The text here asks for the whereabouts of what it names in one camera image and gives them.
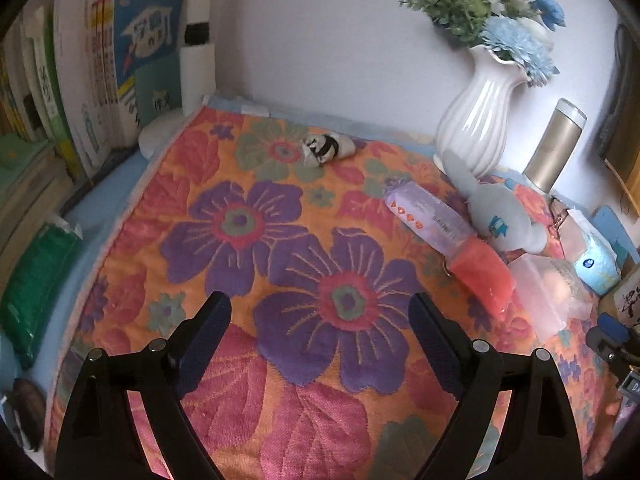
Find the red zip bag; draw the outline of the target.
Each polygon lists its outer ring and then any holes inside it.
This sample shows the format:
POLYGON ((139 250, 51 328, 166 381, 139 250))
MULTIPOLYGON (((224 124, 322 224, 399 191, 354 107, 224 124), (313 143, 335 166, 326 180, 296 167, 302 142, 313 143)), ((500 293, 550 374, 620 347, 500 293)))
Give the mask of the red zip bag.
POLYGON ((498 321, 506 317, 515 289, 514 277, 500 256, 477 237, 469 237, 446 257, 448 271, 498 321))

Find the grey plush toy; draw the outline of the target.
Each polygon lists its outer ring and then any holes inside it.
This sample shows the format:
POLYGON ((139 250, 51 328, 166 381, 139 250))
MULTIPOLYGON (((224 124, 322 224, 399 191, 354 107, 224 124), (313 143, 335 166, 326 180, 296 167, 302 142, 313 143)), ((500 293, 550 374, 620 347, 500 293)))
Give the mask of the grey plush toy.
POLYGON ((442 166, 468 206, 472 227, 496 252, 524 250, 538 255, 548 242, 547 229, 527 214, 514 193, 503 183, 480 183, 465 162, 447 150, 442 166))

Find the cardboard box with cat face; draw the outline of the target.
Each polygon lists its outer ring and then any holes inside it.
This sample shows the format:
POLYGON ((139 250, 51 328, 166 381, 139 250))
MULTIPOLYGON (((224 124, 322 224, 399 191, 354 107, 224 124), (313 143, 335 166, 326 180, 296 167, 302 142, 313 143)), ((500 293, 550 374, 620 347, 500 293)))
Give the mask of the cardboard box with cat face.
POLYGON ((598 304, 599 314, 608 314, 623 326, 639 331, 640 264, 636 264, 598 304))

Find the blue tissue pack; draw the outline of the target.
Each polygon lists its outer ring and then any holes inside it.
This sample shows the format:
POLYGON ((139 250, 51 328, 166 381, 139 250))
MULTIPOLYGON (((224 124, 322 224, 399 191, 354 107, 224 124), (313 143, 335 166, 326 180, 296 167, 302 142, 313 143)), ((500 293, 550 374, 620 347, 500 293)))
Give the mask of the blue tissue pack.
POLYGON ((616 253, 581 210, 572 208, 568 215, 576 222, 586 244, 574 261, 575 272, 598 296, 605 296, 620 281, 616 253))

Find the clear plastic bag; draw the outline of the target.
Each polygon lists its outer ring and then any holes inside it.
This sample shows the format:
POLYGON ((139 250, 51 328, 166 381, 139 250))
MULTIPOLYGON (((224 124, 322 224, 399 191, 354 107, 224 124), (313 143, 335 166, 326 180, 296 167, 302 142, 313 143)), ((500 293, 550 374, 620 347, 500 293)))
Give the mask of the clear plastic bag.
POLYGON ((590 318, 596 302, 568 261, 524 254, 508 268, 518 301, 540 342, 565 330, 571 318, 590 318))

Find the green package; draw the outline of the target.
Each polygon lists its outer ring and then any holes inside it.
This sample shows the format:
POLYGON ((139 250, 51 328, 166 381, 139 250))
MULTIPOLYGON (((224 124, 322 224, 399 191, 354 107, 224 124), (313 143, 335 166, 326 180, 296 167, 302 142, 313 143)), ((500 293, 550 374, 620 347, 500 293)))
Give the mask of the green package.
POLYGON ((81 237, 46 224, 30 243, 1 297, 1 329, 22 370, 40 351, 56 298, 78 256, 81 237))

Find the gold thermos bottle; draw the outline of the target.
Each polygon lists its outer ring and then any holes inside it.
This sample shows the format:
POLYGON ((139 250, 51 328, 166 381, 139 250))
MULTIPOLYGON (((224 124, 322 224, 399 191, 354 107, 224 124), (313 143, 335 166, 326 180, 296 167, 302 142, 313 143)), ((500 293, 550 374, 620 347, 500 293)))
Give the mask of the gold thermos bottle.
POLYGON ((559 99, 544 134, 524 170, 524 177, 548 194, 558 180, 584 130, 586 115, 567 99, 559 99))

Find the floral orange tablecloth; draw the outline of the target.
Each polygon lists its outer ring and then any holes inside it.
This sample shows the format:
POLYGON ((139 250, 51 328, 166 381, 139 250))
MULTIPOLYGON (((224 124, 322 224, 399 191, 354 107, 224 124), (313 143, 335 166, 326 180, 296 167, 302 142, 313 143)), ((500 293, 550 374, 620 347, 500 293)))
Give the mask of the floral orange tablecloth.
POLYGON ((216 290, 230 297, 230 326, 182 406, 229 479, 413 477, 456 407, 410 330, 417 292, 500 351, 536 347, 520 300, 487 313, 387 208, 385 189, 411 179, 465 213, 431 159, 359 141, 353 158, 307 168, 307 133, 204 108, 145 171, 70 318, 51 469, 89 350, 140 351, 216 290))

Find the white ribbed vase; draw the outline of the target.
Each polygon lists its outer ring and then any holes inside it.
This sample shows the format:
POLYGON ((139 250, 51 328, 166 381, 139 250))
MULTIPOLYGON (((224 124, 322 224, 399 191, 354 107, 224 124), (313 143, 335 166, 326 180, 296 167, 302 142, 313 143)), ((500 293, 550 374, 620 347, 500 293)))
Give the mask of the white ribbed vase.
POLYGON ((433 160, 442 169, 442 154, 452 151, 481 178, 500 162, 512 94, 527 76, 517 62, 503 61, 486 47, 476 46, 470 52, 474 74, 440 118, 433 160))

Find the small black white plush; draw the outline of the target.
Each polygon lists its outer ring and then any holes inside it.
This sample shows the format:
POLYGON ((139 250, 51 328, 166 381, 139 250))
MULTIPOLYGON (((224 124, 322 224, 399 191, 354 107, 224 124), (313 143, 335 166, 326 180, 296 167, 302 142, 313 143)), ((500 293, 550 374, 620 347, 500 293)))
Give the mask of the small black white plush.
POLYGON ((337 132, 310 134, 302 141, 303 162, 307 167, 319 168, 332 160, 352 157, 357 147, 349 136, 337 132))

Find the blue white artificial flowers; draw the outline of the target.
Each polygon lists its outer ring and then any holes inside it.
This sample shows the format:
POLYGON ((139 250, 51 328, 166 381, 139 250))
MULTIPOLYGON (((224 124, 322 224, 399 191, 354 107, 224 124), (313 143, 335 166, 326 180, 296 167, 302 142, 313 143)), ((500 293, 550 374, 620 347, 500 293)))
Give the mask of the blue white artificial flowers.
POLYGON ((560 71, 552 60, 552 34, 566 26, 555 0, 399 0, 420 12, 455 44, 483 47, 526 73, 531 87, 543 87, 560 71))

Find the row of books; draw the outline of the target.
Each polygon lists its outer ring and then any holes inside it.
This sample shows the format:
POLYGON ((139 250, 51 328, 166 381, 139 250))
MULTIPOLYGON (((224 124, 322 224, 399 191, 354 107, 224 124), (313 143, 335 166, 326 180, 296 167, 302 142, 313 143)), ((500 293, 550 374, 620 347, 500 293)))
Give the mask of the row of books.
POLYGON ((74 180, 132 148, 184 0, 1 0, 1 131, 49 142, 74 180))

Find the white paper roll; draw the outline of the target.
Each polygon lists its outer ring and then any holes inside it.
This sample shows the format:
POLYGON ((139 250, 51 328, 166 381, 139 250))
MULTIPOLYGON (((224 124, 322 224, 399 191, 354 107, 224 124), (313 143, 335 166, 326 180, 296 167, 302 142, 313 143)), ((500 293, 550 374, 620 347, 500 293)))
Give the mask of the white paper roll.
POLYGON ((215 45, 207 22, 186 25, 179 56, 182 111, 189 116, 202 105, 204 96, 216 91, 215 45))

